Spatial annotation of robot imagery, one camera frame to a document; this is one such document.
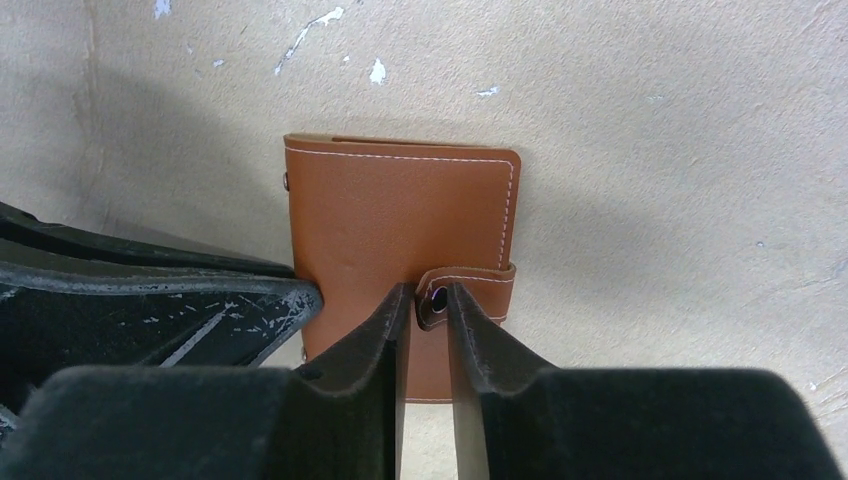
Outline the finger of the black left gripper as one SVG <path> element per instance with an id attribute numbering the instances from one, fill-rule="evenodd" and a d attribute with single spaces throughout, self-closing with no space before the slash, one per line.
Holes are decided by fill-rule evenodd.
<path id="1" fill-rule="evenodd" d="M 166 268 L 200 268 L 293 278 L 290 266 L 254 259 L 181 250 L 108 236 L 59 223 L 3 203 L 1 238 L 26 247 L 88 261 Z"/>
<path id="2" fill-rule="evenodd" d="M 1 245 L 1 412 L 80 365 L 255 366 L 322 308 L 293 278 Z"/>

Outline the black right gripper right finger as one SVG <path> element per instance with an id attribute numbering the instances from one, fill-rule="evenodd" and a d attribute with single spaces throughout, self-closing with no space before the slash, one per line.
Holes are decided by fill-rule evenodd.
<path id="1" fill-rule="evenodd" d="M 560 368 L 446 290 L 463 479 L 838 479 L 799 395 L 739 368 Z"/>

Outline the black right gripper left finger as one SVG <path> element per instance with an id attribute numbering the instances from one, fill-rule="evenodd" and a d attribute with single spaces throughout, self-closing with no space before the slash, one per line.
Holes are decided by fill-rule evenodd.
<path id="1" fill-rule="evenodd" d="M 5 479 L 394 479 L 413 287 L 296 369 L 65 369 L 25 405 Z"/>

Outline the brown leather card holder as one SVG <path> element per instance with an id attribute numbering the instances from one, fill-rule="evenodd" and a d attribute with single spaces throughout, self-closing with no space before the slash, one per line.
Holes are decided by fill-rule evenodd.
<path id="1" fill-rule="evenodd" d="M 452 399 L 446 289 L 464 285 L 495 322 L 510 307 L 519 155 L 479 145 L 290 133 L 285 185 L 296 274 L 321 312 L 308 358 L 350 333 L 398 283 L 414 289 L 406 398 Z"/>

